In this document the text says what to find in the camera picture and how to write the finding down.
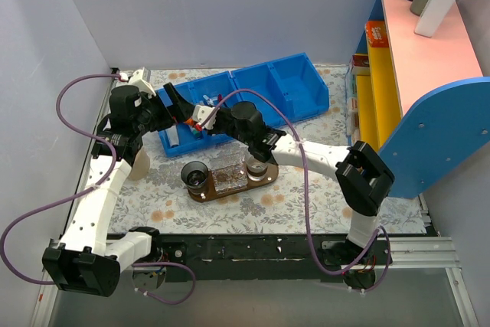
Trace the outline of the clear textured acrylic holder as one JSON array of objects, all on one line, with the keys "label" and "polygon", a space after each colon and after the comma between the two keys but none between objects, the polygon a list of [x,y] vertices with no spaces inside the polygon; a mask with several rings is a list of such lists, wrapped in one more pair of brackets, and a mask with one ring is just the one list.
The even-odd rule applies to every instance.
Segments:
[{"label": "clear textured acrylic holder", "polygon": [[245,188],[248,184],[243,153],[217,157],[210,161],[211,174],[218,194]]}]

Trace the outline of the clear plastic cup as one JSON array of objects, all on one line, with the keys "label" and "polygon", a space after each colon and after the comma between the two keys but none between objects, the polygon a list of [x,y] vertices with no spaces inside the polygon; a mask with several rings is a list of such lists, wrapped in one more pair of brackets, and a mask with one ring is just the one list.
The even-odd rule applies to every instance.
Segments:
[{"label": "clear plastic cup", "polygon": [[268,165],[264,162],[260,162],[252,155],[248,155],[245,159],[245,166],[247,170],[247,177],[251,181],[259,182],[266,177]]}]

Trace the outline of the dark smoked plastic cup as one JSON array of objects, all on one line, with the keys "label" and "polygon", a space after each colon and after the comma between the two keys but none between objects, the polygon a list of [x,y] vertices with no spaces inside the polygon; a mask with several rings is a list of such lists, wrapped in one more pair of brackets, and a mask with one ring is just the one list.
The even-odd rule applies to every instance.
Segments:
[{"label": "dark smoked plastic cup", "polygon": [[188,162],[181,170],[181,180],[193,195],[207,193],[208,178],[209,170],[203,162]]}]

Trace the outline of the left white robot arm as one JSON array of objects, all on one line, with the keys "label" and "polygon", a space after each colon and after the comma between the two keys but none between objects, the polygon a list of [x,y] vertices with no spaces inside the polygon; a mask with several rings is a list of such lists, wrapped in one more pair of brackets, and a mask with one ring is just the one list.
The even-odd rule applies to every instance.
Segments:
[{"label": "left white robot arm", "polygon": [[160,270],[175,266],[157,242],[155,228],[134,227],[116,242],[106,242],[124,182],[149,172],[143,136],[174,123],[149,83],[129,82],[112,90],[109,114],[96,130],[99,140],[91,152],[88,194],[80,200],[59,244],[47,248],[42,257],[58,289],[107,297],[116,290],[121,272],[134,264]]}]

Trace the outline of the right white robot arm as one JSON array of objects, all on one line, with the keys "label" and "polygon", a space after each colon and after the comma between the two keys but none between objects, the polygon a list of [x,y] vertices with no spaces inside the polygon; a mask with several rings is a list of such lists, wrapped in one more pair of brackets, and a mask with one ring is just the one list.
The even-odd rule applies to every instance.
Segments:
[{"label": "right white robot arm", "polygon": [[377,233],[378,214],[395,177],[382,158],[366,142],[354,146],[328,146],[265,124],[261,112],[247,101],[231,108],[195,109],[198,123],[210,135],[224,134],[248,147],[246,159],[255,175],[266,164],[303,168],[335,180],[352,210],[351,226],[342,256],[354,263],[367,262],[374,255],[371,240]]}]

